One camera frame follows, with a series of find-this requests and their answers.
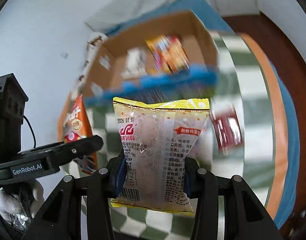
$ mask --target red label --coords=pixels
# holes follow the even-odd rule
[[[64,141],[67,142],[74,142],[76,140],[80,140],[80,136],[75,132],[70,132],[66,136],[64,136]]]
[[[134,133],[134,127],[132,123],[129,123],[124,128],[121,128],[120,134],[121,135],[131,135]]]
[[[135,135],[121,135],[122,141],[135,141]]]
[[[201,130],[195,129],[195,128],[185,128],[185,127],[179,127],[178,129],[175,129],[174,131],[177,132],[177,134],[190,134],[199,136],[201,133]]]

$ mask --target black cable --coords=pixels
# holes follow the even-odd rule
[[[29,125],[29,127],[30,127],[30,129],[31,129],[32,136],[33,136],[33,140],[34,140],[34,147],[33,147],[33,148],[35,148],[35,147],[36,147],[36,139],[35,139],[35,135],[34,135],[34,132],[33,132],[32,126],[31,126],[31,124],[30,124],[29,120],[26,118],[26,116],[25,116],[25,115],[23,115],[23,117],[24,117],[24,119],[26,120],[26,122],[28,123],[28,125]]]

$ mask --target transparent plastic packaging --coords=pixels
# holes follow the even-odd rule
[[[21,203],[20,198],[18,195],[12,194],[19,203]],[[17,228],[25,231],[32,221],[32,217],[29,213],[25,211],[25,208],[22,207],[23,214],[9,214],[10,216],[10,223],[16,226]]]
[[[184,158],[208,118],[208,99],[147,105],[114,98],[113,105],[127,177],[112,206],[193,212],[183,191]]]

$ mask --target plastic wrapper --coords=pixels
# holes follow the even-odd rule
[[[82,97],[79,95],[74,101],[71,114],[64,125],[64,142],[73,142],[92,136],[92,129],[88,120]],[[96,153],[84,155],[82,159],[75,158],[74,161],[86,174],[92,174],[98,169]]]
[[[16,194],[12,194],[19,203],[21,203],[20,198]],[[25,208],[22,207],[23,214],[9,214],[10,223],[16,226],[17,228],[25,231],[32,221],[32,217],[29,213],[25,211]]]
[[[125,71],[121,74],[124,79],[133,79],[146,76],[145,71],[145,50],[132,48],[127,51]]]
[[[160,35],[147,40],[147,46],[155,58],[156,73],[176,73],[188,68],[189,60],[182,44],[176,35]]]
[[[184,187],[184,158],[209,115],[208,99],[147,105],[113,99],[127,162],[122,192],[112,206],[193,212]]]
[[[234,105],[221,113],[211,112],[211,121],[221,157],[229,155],[231,149],[243,144],[240,125]]]

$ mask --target hand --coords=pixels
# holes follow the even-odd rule
[[[40,207],[44,203],[43,198],[43,187],[42,185],[35,179],[32,181],[28,181],[32,188],[32,194],[34,197],[34,201],[30,207],[30,214],[32,218],[35,217],[36,213],[40,209]],[[10,214],[22,214],[24,215],[21,204],[11,195],[6,193],[3,188],[0,189],[0,214],[2,218],[7,221],[10,221]]]

